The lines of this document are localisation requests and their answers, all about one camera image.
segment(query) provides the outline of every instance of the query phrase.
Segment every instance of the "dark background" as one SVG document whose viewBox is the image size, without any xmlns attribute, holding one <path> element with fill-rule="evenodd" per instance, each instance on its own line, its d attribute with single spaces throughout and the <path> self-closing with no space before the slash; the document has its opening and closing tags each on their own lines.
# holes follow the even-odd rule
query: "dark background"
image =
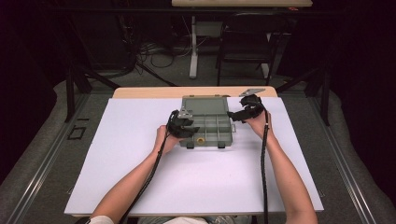
<svg viewBox="0 0 396 224">
<path fill-rule="evenodd" d="M 97 19 L 102 33 L 84 35 L 87 23 L 75 24 L 82 36 L 70 35 L 69 28 L 57 24 L 65 42 L 58 42 L 49 21 L 34 1 L 0 2 L 0 73 L 5 104 L 1 107 L 1 175 L 3 182 L 15 162 L 27 148 L 56 103 L 53 87 L 65 80 L 69 61 L 68 51 L 76 59 L 94 68 L 124 69 L 133 66 L 131 51 L 118 38 L 114 18 Z M 359 22 L 350 27 L 350 35 L 341 48 L 336 49 L 330 72 L 331 89 L 342 101 L 342 109 L 350 132 L 351 142 L 361 160 L 371 172 L 376 184 L 396 202 L 394 174 L 394 132 L 396 120 L 393 109 L 396 83 L 396 11 L 391 1 L 314 1 L 313 9 L 361 7 Z M 285 50 L 278 73 L 297 77 L 316 67 L 332 50 L 333 38 L 342 30 L 345 21 L 300 20 Z M 146 31 L 155 37 L 152 30 Z M 169 29 L 165 29 L 170 38 Z M 112 41 L 118 57 L 93 58 L 80 38 L 107 48 Z M 100 48 L 96 55 L 101 56 Z"/>
</svg>

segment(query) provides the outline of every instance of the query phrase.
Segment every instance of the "black stand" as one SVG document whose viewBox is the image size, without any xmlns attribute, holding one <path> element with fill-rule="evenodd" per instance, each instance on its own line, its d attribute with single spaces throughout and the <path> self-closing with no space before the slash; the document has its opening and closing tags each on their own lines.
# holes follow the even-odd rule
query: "black stand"
<svg viewBox="0 0 396 224">
<path fill-rule="evenodd" d="M 322 87 L 321 94 L 321 103 L 320 103 L 320 116 L 327 126 L 330 126 L 329 123 L 329 94 L 330 94 L 330 72 L 326 71 L 323 68 L 314 68 L 311 71 L 294 78 L 292 81 L 276 88 L 276 92 L 282 92 L 287 90 L 290 87 L 297 85 L 299 82 L 306 80 L 309 77 L 313 77 L 313 79 L 308 83 L 305 88 L 306 96 L 316 96 L 318 94 L 318 90 Z"/>
<path fill-rule="evenodd" d="M 83 64 L 72 64 L 69 74 L 66 78 L 66 93 L 67 93 L 67 117 L 64 122 L 68 122 L 76 112 L 75 96 L 74 96 L 74 84 L 82 93 L 89 94 L 92 91 L 92 86 L 88 82 L 87 76 L 95 78 L 96 80 L 102 82 L 108 87 L 115 90 L 120 85 L 108 80 L 105 77 L 88 69 Z"/>
</svg>

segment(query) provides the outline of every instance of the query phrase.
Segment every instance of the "forearm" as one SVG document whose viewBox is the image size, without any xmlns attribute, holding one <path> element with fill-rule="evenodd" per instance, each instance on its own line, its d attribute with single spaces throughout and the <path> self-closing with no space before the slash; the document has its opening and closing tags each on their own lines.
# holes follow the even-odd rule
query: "forearm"
<svg viewBox="0 0 396 224">
<path fill-rule="evenodd" d="M 92 217 L 107 216 L 114 223 L 118 223 L 146 182 L 156 157 L 155 153 L 150 153 L 138 166 L 121 179 L 97 205 Z"/>
<path fill-rule="evenodd" d="M 317 223 L 315 210 L 303 180 L 272 134 L 267 139 L 267 149 L 288 223 Z"/>
</svg>

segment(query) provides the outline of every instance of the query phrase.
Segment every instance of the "white table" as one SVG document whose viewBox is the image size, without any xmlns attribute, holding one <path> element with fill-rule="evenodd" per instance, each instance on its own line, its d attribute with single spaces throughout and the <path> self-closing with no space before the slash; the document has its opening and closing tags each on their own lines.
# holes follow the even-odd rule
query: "white table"
<svg viewBox="0 0 396 224">
<path fill-rule="evenodd" d="M 311 0 L 172 0 L 173 7 L 311 7 Z M 191 19 L 190 78 L 197 77 L 198 52 L 196 20 Z"/>
<path fill-rule="evenodd" d="M 154 88 L 158 92 L 172 90 L 178 94 L 188 89 L 191 94 L 205 92 L 205 89 L 223 94 L 232 88 Z M 228 98 L 230 111 L 241 109 L 239 99 Z M 302 176 L 315 210 L 322 211 L 282 100 L 277 97 L 262 97 L 262 100 L 272 113 L 277 138 Z M 156 129 L 166 123 L 171 111 L 180 107 L 181 98 L 110 99 L 64 212 L 73 216 L 91 214 L 110 188 L 150 153 Z M 261 140 L 246 124 L 236 122 L 235 127 L 231 147 L 186 149 L 176 146 L 163 156 L 156 175 L 130 216 L 262 213 Z M 283 212 L 268 157 L 265 162 L 269 212 Z"/>
</svg>

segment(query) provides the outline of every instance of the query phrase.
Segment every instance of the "gray carpet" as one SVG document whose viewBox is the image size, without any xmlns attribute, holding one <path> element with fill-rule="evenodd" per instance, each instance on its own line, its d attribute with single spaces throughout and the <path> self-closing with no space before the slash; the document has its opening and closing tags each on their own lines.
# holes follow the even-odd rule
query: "gray carpet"
<svg viewBox="0 0 396 224">
<path fill-rule="evenodd" d="M 198 78 L 189 79 L 189 57 L 178 57 L 170 66 L 161 69 L 148 63 L 163 78 L 180 86 L 214 86 L 216 83 L 214 64 L 213 55 L 202 55 L 199 58 Z M 139 74 L 138 69 L 132 74 L 113 78 L 113 80 L 122 86 L 166 86 L 148 73 Z M 281 85 L 283 80 L 283 77 L 276 76 L 272 79 L 271 85 Z M 229 83 L 222 84 L 260 84 L 252 80 L 227 81 Z M 107 99 L 112 94 L 108 87 L 98 81 L 92 80 L 91 83 L 94 86 L 92 94 L 83 95 L 76 92 L 80 110 L 66 125 L 64 124 L 66 110 L 64 83 L 55 88 L 58 93 L 57 105 L 0 187 L 0 210 L 2 211 L 0 223 L 7 223 L 8 220 L 11 223 L 74 223 L 78 220 L 76 217 L 64 215 L 64 208 L 106 108 Z M 331 94 L 331 127 L 324 127 L 318 118 L 316 99 L 304 97 L 303 87 L 304 83 L 301 83 L 280 96 L 288 109 L 317 188 L 324 195 L 321 198 L 324 211 L 318 213 L 319 223 L 392 223 L 396 220 L 395 208 L 387 196 L 375 185 L 364 164 L 354 152 L 348 140 L 347 126 L 338 98 Z M 85 128 L 82 138 L 73 139 L 79 136 L 78 132 L 82 132 L 83 129 L 79 128 Z M 347 166 L 367 202 L 366 207 L 370 209 L 375 221 L 369 218 L 371 221 L 367 222 L 361 218 L 360 210 L 354 203 L 354 197 L 351 197 L 351 188 L 346 184 L 347 181 L 341 175 L 340 166 L 337 165 L 333 154 L 334 142 L 329 139 L 329 133 L 336 139 L 336 147 L 342 150 Z M 37 171 L 43 167 L 48 168 L 47 172 L 38 173 Z M 31 180 L 38 180 L 33 189 L 30 185 Z M 270 223 L 284 222 L 283 214 L 270 216 Z"/>
</svg>

